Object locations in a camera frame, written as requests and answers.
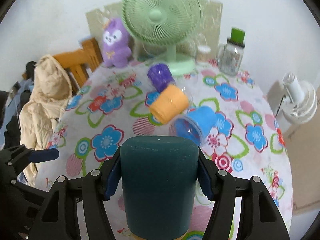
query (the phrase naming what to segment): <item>table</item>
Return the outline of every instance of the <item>table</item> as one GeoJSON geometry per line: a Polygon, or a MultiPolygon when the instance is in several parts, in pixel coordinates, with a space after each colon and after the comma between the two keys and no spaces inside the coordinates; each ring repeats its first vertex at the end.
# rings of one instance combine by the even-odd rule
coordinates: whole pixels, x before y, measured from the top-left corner
{"type": "MultiPolygon", "coordinates": [[[[60,156],[41,166],[37,188],[48,191],[60,175],[73,179],[98,169],[132,136],[168,135],[169,125],[159,123],[148,110],[159,95],[147,78],[151,63],[133,61],[124,69],[100,66],[93,73],[68,104],[48,143],[48,148],[58,148],[60,156]]],[[[207,158],[235,177],[261,177],[289,230],[290,163],[281,130],[250,74],[244,71],[235,78],[227,77],[219,72],[215,60],[209,60],[197,66],[197,73],[179,77],[178,82],[187,84],[193,95],[194,103],[187,111],[207,105],[216,113],[215,127],[202,147],[207,158]]],[[[82,203],[77,206],[81,236],[88,239],[82,203]]],[[[241,199],[237,198],[230,239],[236,239],[240,207],[241,199]]],[[[116,239],[131,238],[121,182],[116,194],[105,202],[105,208],[116,239]]],[[[191,224],[184,239],[202,238],[212,208],[213,203],[202,194],[197,183],[191,224]]]]}

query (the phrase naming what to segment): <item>electric fan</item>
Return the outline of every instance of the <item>electric fan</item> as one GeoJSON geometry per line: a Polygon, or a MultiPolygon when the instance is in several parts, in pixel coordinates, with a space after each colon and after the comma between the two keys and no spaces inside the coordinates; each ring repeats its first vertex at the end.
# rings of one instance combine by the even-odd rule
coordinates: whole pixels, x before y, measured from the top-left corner
{"type": "Polygon", "coordinates": [[[129,33],[146,43],[167,47],[164,60],[172,75],[190,73],[191,57],[176,53],[176,44],[198,26],[201,10],[198,0],[123,0],[122,21],[129,33]]]}
{"type": "Polygon", "coordinates": [[[317,110],[317,96],[314,87],[305,80],[298,80],[294,73],[283,77],[288,96],[282,107],[284,117],[293,124],[302,124],[311,120],[317,110]]]}

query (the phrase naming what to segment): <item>fan base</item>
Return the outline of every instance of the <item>fan base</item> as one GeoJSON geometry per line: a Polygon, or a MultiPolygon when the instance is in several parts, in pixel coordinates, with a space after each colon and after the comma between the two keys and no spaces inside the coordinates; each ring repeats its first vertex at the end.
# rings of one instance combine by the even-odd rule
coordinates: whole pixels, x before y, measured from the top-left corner
{"type": "Polygon", "coordinates": [[[175,61],[168,61],[167,54],[165,53],[160,55],[158,60],[168,65],[170,72],[174,77],[192,73],[196,69],[195,60],[192,57],[184,54],[177,53],[175,61]]]}

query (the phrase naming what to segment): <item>beige jacket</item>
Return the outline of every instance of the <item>beige jacket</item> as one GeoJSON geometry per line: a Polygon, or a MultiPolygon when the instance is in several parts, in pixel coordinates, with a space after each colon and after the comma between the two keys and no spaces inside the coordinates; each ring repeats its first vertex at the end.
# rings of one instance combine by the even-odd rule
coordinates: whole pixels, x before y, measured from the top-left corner
{"type": "MultiPolygon", "coordinates": [[[[30,101],[20,113],[20,144],[26,148],[45,149],[71,97],[72,88],[67,72],[52,56],[42,57],[35,68],[30,101]]],[[[40,165],[30,163],[23,170],[32,187],[35,186],[40,165]]]]}

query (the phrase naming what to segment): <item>stuffed animal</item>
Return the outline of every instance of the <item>stuffed animal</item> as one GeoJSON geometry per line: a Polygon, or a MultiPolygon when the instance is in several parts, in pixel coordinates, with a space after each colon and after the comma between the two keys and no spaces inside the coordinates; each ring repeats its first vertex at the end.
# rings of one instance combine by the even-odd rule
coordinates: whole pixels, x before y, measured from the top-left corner
{"type": "Polygon", "coordinates": [[[103,32],[103,62],[106,67],[125,67],[131,56],[129,48],[130,34],[124,28],[120,18],[110,20],[103,32]]]}

